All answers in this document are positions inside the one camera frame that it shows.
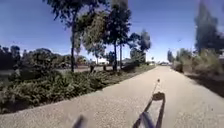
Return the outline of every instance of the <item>paved path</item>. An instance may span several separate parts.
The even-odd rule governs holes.
[[[168,67],[68,101],[0,116],[2,128],[72,128],[80,115],[86,128],[129,128],[143,112],[156,80],[165,93],[163,128],[223,128],[224,100]],[[161,103],[149,112],[157,119]]]

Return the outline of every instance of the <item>distant tree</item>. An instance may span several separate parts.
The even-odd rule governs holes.
[[[145,62],[145,53],[137,48],[132,48],[130,51],[130,57],[132,61],[138,61],[139,63]]]
[[[77,32],[83,31],[84,26],[79,26],[78,17],[81,15],[79,12],[87,10],[87,15],[92,15],[95,9],[100,5],[107,5],[106,0],[43,0],[47,1],[53,9],[52,13],[55,14],[55,19],[58,17],[62,22],[65,22],[67,27],[71,27],[72,35]],[[71,71],[74,71],[74,47],[75,43],[72,41],[71,47]]]
[[[217,31],[218,20],[211,15],[203,1],[199,3],[199,12],[195,18],[195,23],[197,26],[195,44],[197,51],[200,52],[207,48],[220,53],[220,50],[224,47],[221,43],[221,36]]]
[[[167,52],[167,60],[172,63],[174,61],[173,53],[169,50]]]
[[[14,61],[14,66],[18,68],[20,66],[20,59],[21,59],[20,48],[18,46],[11,46],[10,51]]]
[[[9,48],[0,46],[0,69],[12,69],[13,58]]]
[[[106,54],[106,59],[110,65],[113,65],[113,63],[115,62],[115,53],[109,52],[108,54]]]

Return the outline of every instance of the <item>foliage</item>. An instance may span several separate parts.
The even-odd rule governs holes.
[[[167,52],[167,60],[172,63],[174,61],[173,53],[169,50]]]
[[[146,60],[146,55],[144,52],[137,48],[132,48],[130,51],[130,57],[132,61],[138,61],[139,63],[144,63]]]
[[[97,91],[110,84],[116,84],[149,69],[152,67],[144,65],[136,68],[132,73],[123,71],[120,73],[67,72],[64,76],[59,72],[51,71],[47,76],[34,80],[1,82],[0,113],[15,112],[28,107],[70,99]]]
[[[129,37],[129,40],[137,44],[131,45],[132,47],[138,47],[138,49],[142,52],[147,51],[151,47],[150,36],[144,29],[142,30],[140,35],[132,33]]]
[[[58,17],[62,22],[65,22],[67,27],[71,27],[71,71],[74,71],[74,51],[80,51],[81,33],[87,27],[86,20],[80,22],[79,17],[86,14],[86,17],[91,17],[95,13],[95,9],[100,5],[107,5],[106,0],[43,0],[52,7],[52,13],[55,14],[55,19]]]
[[[180,61],[174,61],[172,64],[172,68],[178,72],[183,72],[183,65]]]
[[[224,48],[222,42],[223,37],[217,31],[218,20],[209,12],[203,1],[199,3],[198,16],[195,19],[196,29],[196,44],[197,51],[204,48],[214,49],[216,53]]]
[[[97,59],[104,56],[105,45],[103,44],[103,36],[105,31],[106,13],[97,12],[93,18],[92,24],[85,29],[84,47],[88,53],[92,53]]]
[[[203,49],[194,57],[193,67],[196,73],[218,75],[223,73],[222,65],[214,50]]]
[[[200,75],[223,73],[218,55],[212,49],[202,49],[200,53],[194,55],[188,50],[181,49],[177,54],[177,59],[173,67],[177,67],[178,70],[181,69],[183,72],[194,72]]]
[[[114,3],[106,19],[104,42],[114,46],[115,61],[113,69],[117,70],[117,45],[124,45],[128,39],[131,11],[127,6]]]
[[[115,61],[115,54],[114,52],[109,52],[108,54],[106,54],[106,59],[109,62],[110,65],[112,65]]]
[[[20,65],[20,48],[11,46],[10,51],[7,47],[0,46],[0,69],[12,69]]]

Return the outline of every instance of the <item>concrete path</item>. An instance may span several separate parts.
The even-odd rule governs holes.
[[[80,115],[86,128],[130,128],[144,111],[157,79],[165,93],[163,128],[223,128],[224,100],[168,67],[72,100],[0,115],[1,128],[72,128]],[[161,102],[148,110],[156,122]]]

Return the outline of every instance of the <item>tree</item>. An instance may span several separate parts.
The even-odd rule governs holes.
[[[72,43],[74,51],[76,52],[76,56],[72,55],[73,56],[72,58],[75,59],[75,65],[77,67],[78,66],[77,61],[78,61],[79,53],[81,52],[81,36],[80,36],[80,33],[77,32],[75,34],[72,34],[71,43]]]
[[[20,66],[20,59],[21,59],[20,48],[18,46],[11,46],[10,51],[14,61],[14,66],[18,68]]]
[[[14,61],[9,48],[0,46],[0,69],[12,69]]]
[[[109,52],[106,54],[106,59],[109,62],[110,65],[112,65],[115,61],[115,53],[114,52]]]
[[[133,44],[129,44],[131,47],[131,56],[133,59],[138,58],[139,62],[145,62],[146,60],[146,53],[151,47],[150,36],[145,30],[142,30],[141,34],[132,33],[129,37],[129,41],[134,42]]]
[[[221,46],[221,36],[217,31],[217,18],[213,17],[203,1],[199,3],[198,16],[196,23],[196,44],[198,52],[202,49],[214,49],[217,53],[223,48]]]
[[[86,27],[85,24],[79,26],[78,17],[85,10],[87,10],[88,15],[92,15],[95,9],[100,7],[100,5],[107,5],[107,0],[43,0],[46,1],[53,9],[52,13],[55,14],[55,19],[58,17],[62,22],[65,22],[66,26],[72,28],[72,35],[77,32],[83,31]],[[72,41],[71,45],[71,71],[74,71],[74,47],[75,43]]]
[[[98,58],[104,56],[106,46],[104,44],[105,20],[107,13],[104,11],[96,12],[93,22],[84,32],[83,44],[88,53],[92,53],[98,64]]]
[[[137,48],[132,48],[130,51],[130,57],[132,61],[138,61],[139,63],[145,62],[145,53]]]
[[[123,6],[124,2],[114,2],[111,6],[111,11],[106,20],[106,41],[108,44],[114,46],[114,65],[113,70],[117,70],[117,45],[122,47],[123,43],[127,39],[127,33],[129,32],[129,20],[131,11]]]
[[[167,52],[167,60],[172,63],[174,61],[173,53],[169,50]]]

